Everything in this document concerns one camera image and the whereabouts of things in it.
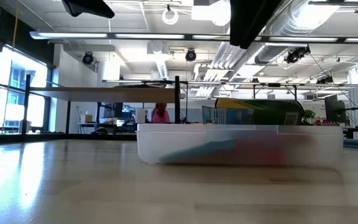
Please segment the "ceiling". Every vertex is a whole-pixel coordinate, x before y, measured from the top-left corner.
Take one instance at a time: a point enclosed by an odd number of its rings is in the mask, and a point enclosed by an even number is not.
[[[21,0],[19,18],[39,31],[70,31],[70,32],[154,32],[154,33],[190,33],[190,34],[225,34],[229,26],[216,26],[211,21],[191,20],[190,6],[175,6],[180,9],[179,20],[175,25],[168,25],[162,21],[164,5],[144,4],[145,14],[141,11],[141,4],[112,3],[111,7],[116,16],[109,20],[102,17],[82,14],[76,18],[66,13],[63,4],[54,0]],[[0,5],[13,13],[16,9],[15,1],[0,0]],[[323,25],[319,26],[311,35],[320,36],[358,36],[358,14],[353,13],[355,7],[342,7],[334,13]],[[124,73],[150,73],[156,70],[154,62],[145,62],[147,40],[81,40],[71,41],[71,46],[78,50],[84,45],[113,45],[119,52],[127,69]],[[195,49],[197,60],[213,60],[220,42],[187,42],[168,41],[171,60],[167,62],[169,70],[193,71],[196,63],[185,62],[187,49]],[[339,44],[311,44],[310,49],[322,69],[332,68],[336,82],[347,81],[347,69],[358,62],[358,45]],[[109,60],[111,53],[95,52],[99,60]],[[276,58],[262,70],[258,76],[260,82],[305,82],[310,76],[321,73],[321,69],[311,57],[306,57],[300,63],[287,68],[282,63],[283,57]]]

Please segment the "plastic storage bin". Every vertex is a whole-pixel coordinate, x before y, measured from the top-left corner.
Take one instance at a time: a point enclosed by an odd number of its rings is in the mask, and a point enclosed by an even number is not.
[[[341,127],[139,124],[137,147],[148,163],[334,167]]]

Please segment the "ventilation pipe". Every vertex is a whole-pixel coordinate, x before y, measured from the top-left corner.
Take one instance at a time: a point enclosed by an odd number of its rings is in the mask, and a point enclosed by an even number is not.
[[[309,0],[293,0],[271,23],[263,35],[308,35],[324,24],[340,6],[309,5]],[[231,82],[243,82],[253,77],[275,60],[287,47],[253,43],[234,69]]]

